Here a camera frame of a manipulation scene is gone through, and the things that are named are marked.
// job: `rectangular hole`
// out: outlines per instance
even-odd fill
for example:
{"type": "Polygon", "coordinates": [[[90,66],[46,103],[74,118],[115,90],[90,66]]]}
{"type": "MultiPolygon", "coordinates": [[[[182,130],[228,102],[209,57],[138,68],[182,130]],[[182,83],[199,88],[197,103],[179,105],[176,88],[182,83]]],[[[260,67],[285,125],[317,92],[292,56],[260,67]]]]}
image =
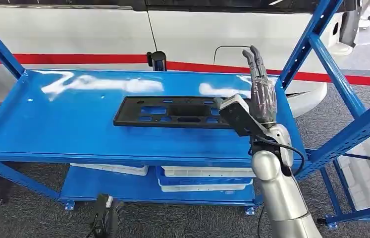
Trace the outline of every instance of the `rectangular hole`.
{"type": "Polygon", "coordinates": [[[162,117],[162,118],[160,118],[160,121],[169,122],[169,121],[171,121],[171,117],[162,117]]]}
{"type": "Polygon", "coordinates": [[[217,108],[211,108],[211,115],[213,115],[213,116],[218,116],[218,115],[220,115],[220,114],[218,113],[218,109],[217,109],[217,108]]]}
{"type": "Polygon", "coordinates": [[[140,117],[139,120],[140,121],[152,121],[153,118],[152,117],[140,117]]]}
{"type": "Polygon", "coordinates": [[[167,108],[161,106],[144,106],[141,107],[141,113],[143,114],[166,114],[167,108]]]}
{"type": "Polygon", "coordinates": [[[178,122],[201,122],[201,119],[197,117],[180,117],[177,119],[178,122]]]}
{"type": "Polygon", "coordinates": [[[170,105],[169,115],[170,116],[195,116],[203,117],[209,116],[209,106],[205,105],[170,105]]]}
{"type": "Polygon", "coordinates": [[[207,123],[218,123],[217,118],[207,118],[207,123]]]}

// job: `red stripe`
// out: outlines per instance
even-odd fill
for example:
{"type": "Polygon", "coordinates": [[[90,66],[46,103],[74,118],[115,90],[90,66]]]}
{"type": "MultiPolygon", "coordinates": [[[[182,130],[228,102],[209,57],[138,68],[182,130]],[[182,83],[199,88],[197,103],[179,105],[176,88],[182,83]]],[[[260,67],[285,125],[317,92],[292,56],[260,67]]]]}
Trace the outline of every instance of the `red stripe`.
{"type": "Polygon", "coordinates": [[[146,63],[146,55],[14,54],[21,64],[146,63]]]}
{"type": "MultiPolygon", "coordinates": [[[[167,62],[167,68],[172,70],[193,71],[193,72],[249,73],[249,68],[244,67],[221,66],[199,63],[184,63],[184,62],[167,62]]],[[[268,69],[267,72],[269,74],[277,75],[281,73],[280,70],[275,69],[268,69]]],[[[370,77],[346,75],[346,78],[350,84],[370,86],[370,77]]],[[[325,82],[325,83],[331,82],[329,75],[324,73],[298,72],[294,76],[294,79],[312,82],[325,82]]]]}
{"type": "MultiPolygon", "coordinates": [[[[21,64],[104,64],[104,63],[146,63],[146,55],[114,55],[114,54],[14,54],[21,64]]],[[[167,62],[167,68],[193,72],[249,73],[245,67],[223,66],[188,62],[167,62]]],[[[269,69],[270,74],[280,74],[280,70],[269,69]]],[[[370,86],[370,77],[347,75],[350,84],[370,86]]],[[[312,82],[331,82],[323,73],[298,72],[294,79],[312,82]]]]}

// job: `robotic hand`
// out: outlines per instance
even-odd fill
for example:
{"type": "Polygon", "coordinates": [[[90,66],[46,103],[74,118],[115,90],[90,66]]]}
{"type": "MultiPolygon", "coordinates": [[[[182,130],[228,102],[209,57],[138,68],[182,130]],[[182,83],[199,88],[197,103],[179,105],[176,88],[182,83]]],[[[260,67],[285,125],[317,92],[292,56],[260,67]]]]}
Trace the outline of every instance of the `robotic hand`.
{"type": "Polygon", "coordinates": [[[276,124],[274,85],[268,80],[259,51],[254,46],[251,46],[250,50],[254,57],[245,50],[243,55],[251,69],[251,103],[248,105],[240,95],[234,95],[224,101],[217,98],[219,113],[239,136],[250,136],[251,149],[257,151],[252,156],[252,170],[261,181],[264,207],[268,211],[272,236],[321,238],[291,171],[291,150],[301,153],[291,147],[287,129],[276,124]],[[262,150],[256,147],[258,142],[263,143],[262,150]]]}

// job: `lower shelf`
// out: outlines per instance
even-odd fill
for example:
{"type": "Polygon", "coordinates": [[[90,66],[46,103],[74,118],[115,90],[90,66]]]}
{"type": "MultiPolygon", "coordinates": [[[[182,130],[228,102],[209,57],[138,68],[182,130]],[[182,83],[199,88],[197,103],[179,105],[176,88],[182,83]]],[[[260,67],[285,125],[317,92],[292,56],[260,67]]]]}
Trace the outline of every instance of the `lower shelf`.
{"type": "Polygon", "coordinates": [[[128,202],[255,205],[255,191],[251,185],[244,190],[232,191],[163,192],[153,166],[149,167],[146,176],[71,166],[59,199],[95,201],[99,193],[128,202]]]}

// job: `shelf foot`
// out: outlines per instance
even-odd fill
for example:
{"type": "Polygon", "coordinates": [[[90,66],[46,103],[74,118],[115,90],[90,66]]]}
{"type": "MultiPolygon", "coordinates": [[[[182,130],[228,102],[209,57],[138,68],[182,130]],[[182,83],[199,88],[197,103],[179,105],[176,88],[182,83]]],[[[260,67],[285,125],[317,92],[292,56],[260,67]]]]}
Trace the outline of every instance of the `shelf foot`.
{"type": "Polygon", "coordinates": [[[65,211],[72,211],[75,207],[75,201],[67,200],[67,201],[60,201],[65,205],[65,211]]]}
{"type": "Polygon", "coordinates": [[[245,214],[247,216],[253,216],[255,214],[256,207],[245,207],[245,214]]]}

